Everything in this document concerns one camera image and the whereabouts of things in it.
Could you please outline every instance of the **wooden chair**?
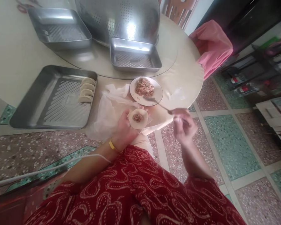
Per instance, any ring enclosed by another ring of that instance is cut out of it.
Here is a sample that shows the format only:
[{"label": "wooden chair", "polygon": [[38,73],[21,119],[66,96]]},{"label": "wooden chair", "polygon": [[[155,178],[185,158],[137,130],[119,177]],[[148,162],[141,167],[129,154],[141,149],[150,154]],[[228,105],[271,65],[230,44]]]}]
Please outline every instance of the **wooden chair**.
[{"label": "wooden chair", "polygon": [[191,12],[198,0],[168,0],[165,15],[173,20],[179,27],[185,29]]}]

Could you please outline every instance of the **dumpling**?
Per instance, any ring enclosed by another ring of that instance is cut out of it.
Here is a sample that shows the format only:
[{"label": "dumpling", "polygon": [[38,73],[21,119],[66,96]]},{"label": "dumpling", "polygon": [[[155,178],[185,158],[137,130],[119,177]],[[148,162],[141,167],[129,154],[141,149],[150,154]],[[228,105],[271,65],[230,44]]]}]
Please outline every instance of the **dumpling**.
[{"label": "dumpling", "polygon": [[130,126],[137,130],[142,130],[147,126],[148,123],[148,113],[143,109],[136,109],[128,114],[128,120],[130,122]]},{"label": "dumpling", "polygon": [[93,84],[90,84],[90,83],[84,83],[80,90],[83,90],[83,89],[89,89],[89,90],[92,90],[94,91],[95,90],[95,86]]},{"label": "dumpling", "polygon": [[81,85],[85,84],[85,83],[89,83],[89,84],[92,84],[92,85],[96,85],[96,81],[93,79],[93,78],[84,78],[81,82]]},{"label": "dumpling", "polygon": [[93,101],[93,97],[92,96],[88,96],[88,95],[80,96],[79,99],[78,99],[79,103],[83,103],[83,102],[91,103],[92,101]]},{"label": "dumpling", "polygon": [[94,91],[90,89],[82,89],[82,91],[80,92],[80,96],[84,95],[94,96]]}]

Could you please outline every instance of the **stainless steel tray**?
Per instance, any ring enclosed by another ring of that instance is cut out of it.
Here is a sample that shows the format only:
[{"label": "stainless steel tray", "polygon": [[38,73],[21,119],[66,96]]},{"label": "stainless steel tray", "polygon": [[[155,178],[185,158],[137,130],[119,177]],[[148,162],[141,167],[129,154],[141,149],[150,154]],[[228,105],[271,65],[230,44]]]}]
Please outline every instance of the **stainless steel tray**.
[{"label": "stainless steel tray", "polygon": [[41,42],[54,51],[91,46],[92,35],[74,10],[29,8],[28,14]]},{"label": "stainless steel tray", "polygon": [[91,103],[78,103],[81,81],[85,77],[97,81],[98,75],[87,70],[45,66],[16,109],[10,126],[17,129],[83,128],[91,110]]},{"label": "stainless steel tray", "polygon": [[112,38],[110,59],[116,70],[134,72],[157,72],[161,67],[156,47],[153,44]]}]

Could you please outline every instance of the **meat filling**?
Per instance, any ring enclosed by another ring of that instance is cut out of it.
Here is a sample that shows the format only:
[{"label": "meat filling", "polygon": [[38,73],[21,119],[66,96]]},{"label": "meat filling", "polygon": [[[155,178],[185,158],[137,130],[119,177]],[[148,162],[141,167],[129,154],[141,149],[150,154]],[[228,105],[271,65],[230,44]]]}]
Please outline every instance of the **meat filling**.
[{"label": "meat filling", "polygon": [[134,114],[133,117],[132,117],[132,119],[133,119],[134,121],[138,122],[138,123],[139,123],[140,121],[142,121],[143,118],[144,118],[143,115],[140,114],[140,113]]},{"label": "meat filling", "polygon": [[136,83],[135,93],[150,97],[154,94],[154,87],[147,79],[140,78]]}]

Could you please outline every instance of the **metal colander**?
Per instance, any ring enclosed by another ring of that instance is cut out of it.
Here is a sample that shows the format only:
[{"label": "metal colander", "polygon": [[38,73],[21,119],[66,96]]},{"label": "metal colander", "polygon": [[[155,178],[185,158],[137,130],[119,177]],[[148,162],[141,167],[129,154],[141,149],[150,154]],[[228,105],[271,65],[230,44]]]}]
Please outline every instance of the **metal colander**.
[{"label": "metal colander", "polygon": [[109,46],[111,38],[156,44],[160,9],[157,0],[75,0],[93,39]]}]

